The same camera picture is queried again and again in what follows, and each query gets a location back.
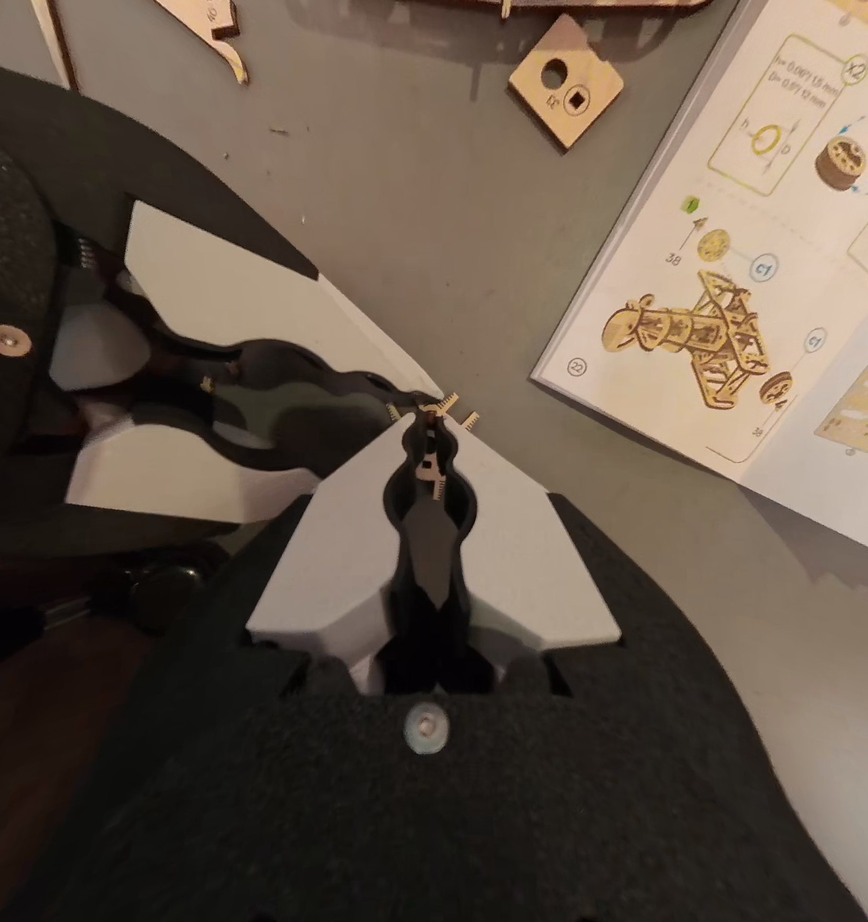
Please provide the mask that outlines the instruction booklet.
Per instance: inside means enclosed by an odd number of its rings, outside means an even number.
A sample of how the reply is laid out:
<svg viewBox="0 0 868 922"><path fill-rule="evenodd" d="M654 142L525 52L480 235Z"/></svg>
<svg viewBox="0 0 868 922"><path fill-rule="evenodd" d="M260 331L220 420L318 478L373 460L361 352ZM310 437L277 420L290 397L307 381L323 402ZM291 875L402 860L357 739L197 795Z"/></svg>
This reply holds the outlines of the instruction booklet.
<svg viewBox="0 0 868 922"><path fill-rule="evenodd" d="M532 381L868 547L868 2L740 2Z"/></svg>

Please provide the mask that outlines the grey desk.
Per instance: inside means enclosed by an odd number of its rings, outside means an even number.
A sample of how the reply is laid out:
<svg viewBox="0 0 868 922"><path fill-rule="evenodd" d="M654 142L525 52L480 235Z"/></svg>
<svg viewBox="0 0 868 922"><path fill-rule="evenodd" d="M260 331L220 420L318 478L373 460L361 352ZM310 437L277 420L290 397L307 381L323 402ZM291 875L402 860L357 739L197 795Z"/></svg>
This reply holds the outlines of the grey desk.
<svg viewBox="0 0 868 922"><path fill-rule="evenodd" d="M785 792L868 912L868 548L563 403L524 376L729 2L629 64L638 103L563 157L488 63L346 40L281 2L242 13L257 87L179 50L150 2L73 2L103 101L201 158L330 271L440 384L486 412L486 443L623 538L689 610Z"/></svg>

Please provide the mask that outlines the wooden mechanical model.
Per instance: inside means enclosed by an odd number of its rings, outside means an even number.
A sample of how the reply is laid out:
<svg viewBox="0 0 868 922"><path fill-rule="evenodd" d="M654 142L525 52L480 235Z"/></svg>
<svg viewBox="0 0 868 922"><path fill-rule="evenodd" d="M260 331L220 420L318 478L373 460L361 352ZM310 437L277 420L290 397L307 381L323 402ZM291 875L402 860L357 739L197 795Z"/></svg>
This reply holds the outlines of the wooden mechanical model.
<svg viewBox="0 0 868 922"><path fill-rule="evenodd" d="M430 1L430 4L493 7L502 19L515 11L525 13L559 11L566 13L650 12L693 13L710 1Z"/></svg>

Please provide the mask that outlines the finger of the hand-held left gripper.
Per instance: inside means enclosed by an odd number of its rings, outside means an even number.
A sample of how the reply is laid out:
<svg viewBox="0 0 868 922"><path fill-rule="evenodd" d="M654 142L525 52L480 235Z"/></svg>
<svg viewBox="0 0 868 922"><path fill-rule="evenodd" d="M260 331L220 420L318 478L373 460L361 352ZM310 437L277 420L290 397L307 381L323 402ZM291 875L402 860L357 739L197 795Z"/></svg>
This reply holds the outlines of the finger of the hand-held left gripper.
<svg viewBox="0 0 868 922"><path fill-rule="evenodd" d="M238 386L309 385L336 397L438 401L442 388L322 274L314 279L136 200L127 294L176 345L237 353Z"/></svg>
<svg viewBox="0 0 868 922"><path fill-rule="evenodd" d="M272 519L394 419L391 402L321 389L227 389L203 434L189 422L117 419L97 405L65 495L69 505L217 523Z"/></svg>

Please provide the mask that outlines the square wooden plate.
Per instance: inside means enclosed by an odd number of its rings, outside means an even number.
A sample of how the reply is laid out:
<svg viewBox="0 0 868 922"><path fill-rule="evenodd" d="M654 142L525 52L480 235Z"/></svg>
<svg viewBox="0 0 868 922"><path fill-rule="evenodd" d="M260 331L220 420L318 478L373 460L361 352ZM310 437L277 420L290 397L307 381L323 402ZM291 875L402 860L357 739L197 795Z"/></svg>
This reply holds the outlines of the square wooden plate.
<svg viewBox="0 0 868 922"><path fill-rule="evenodd" d="M624 81L593 51L577 21L563 14L509 76L509 86L570 149L617 99Z"/></svg>

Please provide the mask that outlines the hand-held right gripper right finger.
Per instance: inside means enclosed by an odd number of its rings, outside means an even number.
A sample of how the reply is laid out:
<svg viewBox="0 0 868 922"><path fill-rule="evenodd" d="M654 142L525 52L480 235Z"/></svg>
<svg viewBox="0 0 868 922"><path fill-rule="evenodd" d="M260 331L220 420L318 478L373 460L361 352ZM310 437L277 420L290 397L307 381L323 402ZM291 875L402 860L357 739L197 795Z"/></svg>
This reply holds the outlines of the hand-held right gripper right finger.
<svg viewBox="0 0 868 922"><path fill-rule="evenodd" d="M469 499L459 567L468 642L502 679L518 659L617 643L622 630L541 483L458 423L444 497Z"/></svg>

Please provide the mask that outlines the curvy wooden offcut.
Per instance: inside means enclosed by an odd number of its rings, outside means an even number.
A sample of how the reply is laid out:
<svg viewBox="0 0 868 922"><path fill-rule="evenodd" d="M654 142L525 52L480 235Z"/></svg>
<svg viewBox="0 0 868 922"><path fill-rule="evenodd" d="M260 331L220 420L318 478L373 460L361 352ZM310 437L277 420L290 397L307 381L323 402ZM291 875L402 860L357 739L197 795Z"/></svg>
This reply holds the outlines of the curvy wooden offcut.
<svg viewBox="0 0 868 922"><path fill-rule="evenodd" d="M166 12L217 52L230 65L238 84L248 83L248 72L230 40L240 35L233 1L156 1Z"/></svg>

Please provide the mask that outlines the thin wooden sliver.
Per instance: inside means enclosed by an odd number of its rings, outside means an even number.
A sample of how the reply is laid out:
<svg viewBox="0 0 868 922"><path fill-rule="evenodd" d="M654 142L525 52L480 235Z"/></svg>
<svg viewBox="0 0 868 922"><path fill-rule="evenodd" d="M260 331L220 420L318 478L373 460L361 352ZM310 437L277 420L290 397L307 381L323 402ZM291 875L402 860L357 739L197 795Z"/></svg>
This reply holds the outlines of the thin wooden sliver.
<svg viewBox="0 0 868 922"><path fill-rule="evenodd" d="M71 51L55 1L30 1L51 62L59 77L60 85L75 93L80 92L78 76L71 57Z"/></svg>

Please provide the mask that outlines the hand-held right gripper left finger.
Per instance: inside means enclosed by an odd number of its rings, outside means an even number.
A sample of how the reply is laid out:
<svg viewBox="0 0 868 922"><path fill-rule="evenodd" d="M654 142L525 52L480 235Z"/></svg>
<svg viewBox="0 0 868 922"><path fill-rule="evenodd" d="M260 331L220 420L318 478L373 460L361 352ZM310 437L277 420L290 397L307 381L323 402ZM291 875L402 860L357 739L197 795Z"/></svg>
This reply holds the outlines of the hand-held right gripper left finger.
<svg viewBox="0 0 868 922"><path fill-rule="evenodd" d="M432 610L404 520L418 497L425 420L401 420L315 489L246 630L253 641L343 662L382 693L380 652Z"/></svg>

